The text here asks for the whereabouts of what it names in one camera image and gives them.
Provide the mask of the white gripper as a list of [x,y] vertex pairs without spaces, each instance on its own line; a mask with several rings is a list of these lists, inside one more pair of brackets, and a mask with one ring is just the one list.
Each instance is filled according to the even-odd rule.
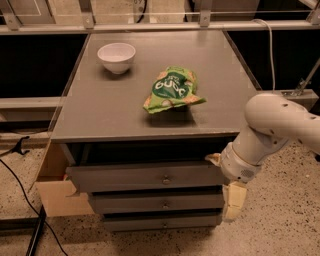
[[248,183],[256,176],[261,170],[261,166],[255,166],[242,160],[233,149],[232,142],[227,144],[221,154],[208,154],[205,156],[205,160],[215,166],[220,166],[222,173],[230,181],[233,181],[223,186],[223,220],[231,222],[242,211],[247,194],[245,183]]

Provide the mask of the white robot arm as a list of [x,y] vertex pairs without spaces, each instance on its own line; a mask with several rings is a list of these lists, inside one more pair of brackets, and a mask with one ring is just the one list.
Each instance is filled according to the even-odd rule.
[[320,154],[320,116],[280,95],[253,96],[244,111],[247,125],[220,153],[206,160],[221,169],[228,183],[223,186],[222,219],[236,219],[243,208],[247,187],[262,169],[264,160],[291,141]]

